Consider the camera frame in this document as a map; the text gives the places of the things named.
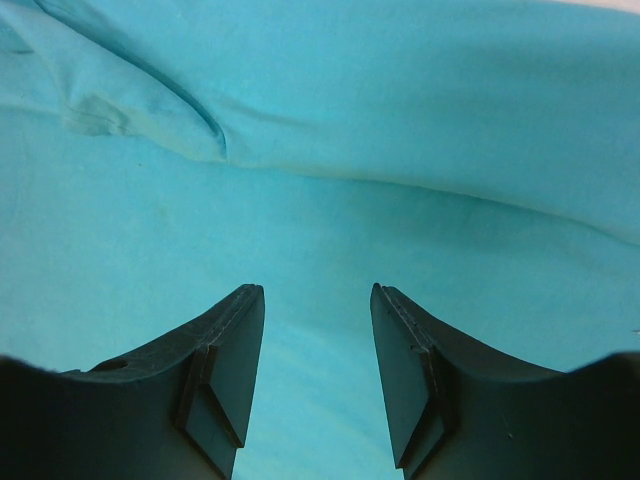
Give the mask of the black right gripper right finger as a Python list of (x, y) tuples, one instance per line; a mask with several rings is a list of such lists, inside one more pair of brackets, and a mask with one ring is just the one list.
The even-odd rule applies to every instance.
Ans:
[(393, 459), (407, 479), (635, 479), (639, 356), (567, 373), (496, 350), (375, 285)]

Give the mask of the turquoise t-shirt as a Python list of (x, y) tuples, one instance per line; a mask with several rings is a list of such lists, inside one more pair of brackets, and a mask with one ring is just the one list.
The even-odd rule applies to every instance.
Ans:
[(635, 1), (5, 1), (1, 351), (266, 300), (238, 479), (396, 479), (374, 284), (521, 359), (639, 346)]

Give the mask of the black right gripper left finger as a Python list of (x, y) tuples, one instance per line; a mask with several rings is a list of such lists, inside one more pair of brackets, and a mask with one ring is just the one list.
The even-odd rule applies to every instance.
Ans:
[(228, 479), (247, 439), (264, 291), (88, 371), (1, 360), (5, 479)]

